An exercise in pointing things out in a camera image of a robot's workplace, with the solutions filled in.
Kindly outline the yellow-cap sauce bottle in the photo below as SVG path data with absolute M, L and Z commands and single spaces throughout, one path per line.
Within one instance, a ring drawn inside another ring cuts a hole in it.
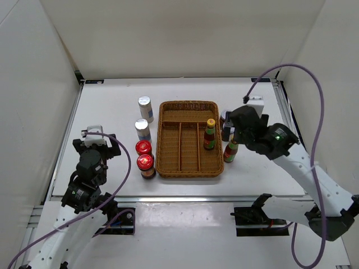
M 224 153 L 223 153 L 224 162 L 231 163 L 234 160 L 234 158 L 238 152 L 238 147 L 239 147 L 239 144 L 236 141 L 234 141 L 234 139 L 232 139 L 228 142 L 228 145 L 226 146 Z
M 204 132 L 204 149 L 213 150 L 215 147 L 215 120 L 210 118 L 206 122 Z

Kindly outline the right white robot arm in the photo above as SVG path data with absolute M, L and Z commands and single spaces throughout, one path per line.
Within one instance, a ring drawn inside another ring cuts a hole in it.
M 298 137 L 285 125 L 268 125 L 267 114 L 242 106 L 226 113 L 225 124 L 234 128 L 234 141 L 266 156 L 285 170 L 312 198 L 293 201 L 263 193 L 239 216 L 264 224 L 282 219 L 309 227 L 316 235 L 333 242 L 349 230 L 358 215 L 358 196 L 339 186 L 310 156 Z

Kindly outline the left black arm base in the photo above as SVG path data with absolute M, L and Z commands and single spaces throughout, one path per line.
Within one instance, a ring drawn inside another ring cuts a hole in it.
M 135 207 L 118 206 L 108 215 L 107 222 L 93 236 L 99 235 L 134 235 L 136 221 Z

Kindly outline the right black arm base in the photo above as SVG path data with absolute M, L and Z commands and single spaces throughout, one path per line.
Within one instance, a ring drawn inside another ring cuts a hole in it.
M 269 219 L 252 207 L 235 207 L 234 217 L 237 237 L 289 236 L 289 223 L 282 219 Z

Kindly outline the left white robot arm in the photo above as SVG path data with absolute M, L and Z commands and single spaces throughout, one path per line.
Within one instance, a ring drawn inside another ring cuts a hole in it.
M 61 200 L 53 229 L 34 241 L 43 245 L 26 268 L 70 268 L 98 229 L 118 216 L 115 195 L 102 194 L 107 161 L 120 156 L 124 146 L 114 134 L 83 132 L 73 147 L 80 155 Z

